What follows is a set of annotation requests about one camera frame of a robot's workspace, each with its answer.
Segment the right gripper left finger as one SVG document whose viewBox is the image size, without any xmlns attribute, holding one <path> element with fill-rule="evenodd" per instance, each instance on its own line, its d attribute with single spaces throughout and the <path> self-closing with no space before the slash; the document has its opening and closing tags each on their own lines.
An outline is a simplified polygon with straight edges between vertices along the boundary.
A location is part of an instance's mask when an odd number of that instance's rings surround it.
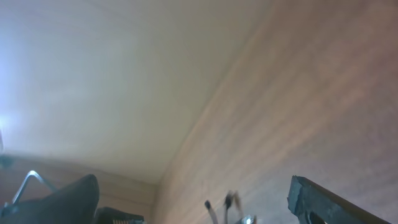
<svg viewBox="0 0 398 224">
<path fill-rule="evenodd" d="M 38 199 L 17 202 L 1 209 L 1 224 L 90 224 L 100 197 L 93 174 Z"/>
</svg>

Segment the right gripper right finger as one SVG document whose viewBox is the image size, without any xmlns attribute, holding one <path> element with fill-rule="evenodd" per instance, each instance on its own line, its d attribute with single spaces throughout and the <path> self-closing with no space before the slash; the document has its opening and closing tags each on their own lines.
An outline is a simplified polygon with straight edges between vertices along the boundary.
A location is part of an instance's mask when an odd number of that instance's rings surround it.
<svg viewBox="0 0 398 224">
<path fill-rule="evenodd" d="M 302 176 L 292 176 L 287 201 L 300 224 L 389 224 Z"/>
</svg>

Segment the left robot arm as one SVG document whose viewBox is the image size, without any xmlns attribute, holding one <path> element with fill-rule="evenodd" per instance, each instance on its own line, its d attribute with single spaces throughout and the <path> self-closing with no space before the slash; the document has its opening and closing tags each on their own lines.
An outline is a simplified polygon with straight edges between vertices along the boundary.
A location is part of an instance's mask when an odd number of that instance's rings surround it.
<svg viewBox="0 0 398 224">
<path fill-rule="evenodd" d="M 44 198 L 21 201 L 30 180 L 37 179 L 51 194 Z M 100 188 L 93 174 L 58 189 L 39 173 L 27 173 L 11 203 L 1 207 L 1 223 L 26 224 L 102 224 L 144 223 L 144 217 L 103 207 L 98 208 Z"/>
</svg>

